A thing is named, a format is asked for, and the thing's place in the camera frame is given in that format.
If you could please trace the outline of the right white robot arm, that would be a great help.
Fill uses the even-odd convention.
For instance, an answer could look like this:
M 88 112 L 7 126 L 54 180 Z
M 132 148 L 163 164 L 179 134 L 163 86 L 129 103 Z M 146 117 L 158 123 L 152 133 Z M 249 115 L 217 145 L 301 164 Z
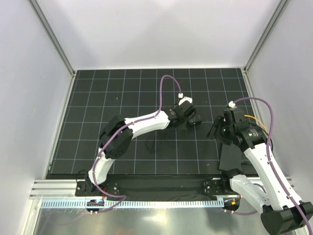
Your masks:
M 220 187 L 226 194 L 235 192 L 245 198 L 259 213 L 270 235 L 310 225 L 312 203 L 304 202 L 292 188 L 273 156 L 269 135 L 259 126 L 250 126 L 242 109 L 225 109 L 223 115 L 215 118 L 207 137 L 225 145 L 235 145 L 252 163 L 264 190 L 237 168 L 222 173 Z

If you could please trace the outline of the black power adapter with cord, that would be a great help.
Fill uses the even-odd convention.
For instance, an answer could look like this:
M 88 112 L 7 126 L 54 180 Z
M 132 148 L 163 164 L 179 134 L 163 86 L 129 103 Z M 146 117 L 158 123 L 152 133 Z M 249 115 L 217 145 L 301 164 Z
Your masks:
M 170 146 L 177 141 L 194 140 L 196 137 L 195 127 L 201 123 L 201 117 L 195 114 L 181 126 L 168 126 L 164 130 L 157 130 L 154 139 L 146 140 L 144 142 L 144 147 L 150 153 L 157 153 L 161 151 L 162 147 Z

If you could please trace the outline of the black network switch box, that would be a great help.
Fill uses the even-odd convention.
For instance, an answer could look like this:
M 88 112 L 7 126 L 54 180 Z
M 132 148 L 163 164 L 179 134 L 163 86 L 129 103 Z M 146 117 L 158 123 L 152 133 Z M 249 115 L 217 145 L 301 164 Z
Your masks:
M 219 170 L 241 170 L 242 152 L 239 147 L 220 143 L 219 146 Z

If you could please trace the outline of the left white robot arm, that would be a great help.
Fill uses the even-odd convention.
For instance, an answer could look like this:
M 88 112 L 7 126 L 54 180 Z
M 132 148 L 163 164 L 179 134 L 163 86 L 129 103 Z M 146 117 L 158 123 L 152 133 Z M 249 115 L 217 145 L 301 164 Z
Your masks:
M 96 160 L 85 177 L 84 190 L 93 196 L 103 192 L 103 183 L 115 159 L 122 157 L 133 139 L 158 130 L 178 128 L 191 124 L 197 111 L 192 102 L 185 100 L 153 113 L 123 118 L 114 116 L 99 134 L 100 145 Z

